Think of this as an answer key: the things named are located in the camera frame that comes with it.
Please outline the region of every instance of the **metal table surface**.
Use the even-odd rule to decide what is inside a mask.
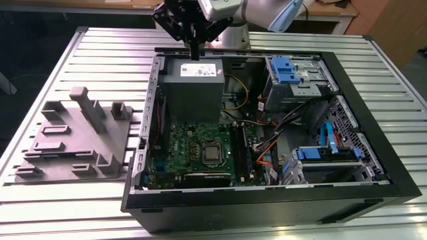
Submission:
[[[408,81],[373,42],[360,36],[249,33],[252,49],[334,52],[365,104],[424,194],[346,223],[170,233],[176,239],[427,239],[427,114]],[[136,110],[128,133],[125,163],[137,144],[153,48],[180,47],[153,29],[79,28],[33,102],[0,159],[0,236],[15,239],[112,239],[152,236],[120,212],[121,180],[62,184],[13,184],[14,167],[31,144],[46,100],[67,97],[85,86],[102,106],[124,101]]]

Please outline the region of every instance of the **ram slot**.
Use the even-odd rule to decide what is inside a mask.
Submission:
[[[238,147],[241,152],[241,168],[242,168],[242,176],[244,179],[248,181],[250,179],[252,173],[252,156],[250,156],[250,148],[248,144],[246,138],[246,130],[245,126],[240,125],[237,127],[237,139],[238,139]]]
[[[229,146],[232,153],[232,162],[233,162],[233,173],[234,180],[237,182],[244,182],[244,174],[242,174],[242,152],[240,151],[238,144],[238,127],[233,124],[229,124]]]

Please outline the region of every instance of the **sticker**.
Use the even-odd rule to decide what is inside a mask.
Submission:
[[[272,176],[273,180],[277,180],[277,173],[272,168],[269,169],[269,175]]]
[[[308,73],[305,71],[296,72],[297,76],[300,77],[308,77]]]
[[[264,103],[262,102],[257,103],[257,110],[264,111]]]
[[[216,77],[216,66],[213,63],[184,63],[180,65],[181,77]]]
[[[152,6],[148,6],[148,5],[132,5],[132,8],[134,8],[134,9],[152,9]]]

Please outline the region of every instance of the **blue plastic clip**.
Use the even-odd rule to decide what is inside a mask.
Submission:
[[[300,148],[298,150],[302,151],[305,159],[320,159],[317,148]]]
[[[298,84],[301,82],[294,73],[294,66],[286,57],[273,57],[270,62],[280,84]]]
[[[360,160],[361,159],[361,150],[360,150],[360,148],[353,147],[352,148],[352,152],[353,152],[354,159]]]
[[[285,171],[288,170],[289,165],[290,165],[289,162],[286,162],[285,165],[281,168],[281,174],[285,174]]]
[[[297,160],[302,160],[304,159],[304,153],[301,150],[296,150],[296,156],[297,156]]]

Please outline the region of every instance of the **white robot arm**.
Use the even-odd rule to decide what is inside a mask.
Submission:
[[[152,18],[174,40],[182,40],[190,59],[198,60],[205,42],[212,42],[234,24],[248,22],[282,32],[301,4],[302,0],[164,0],[153,9]]]

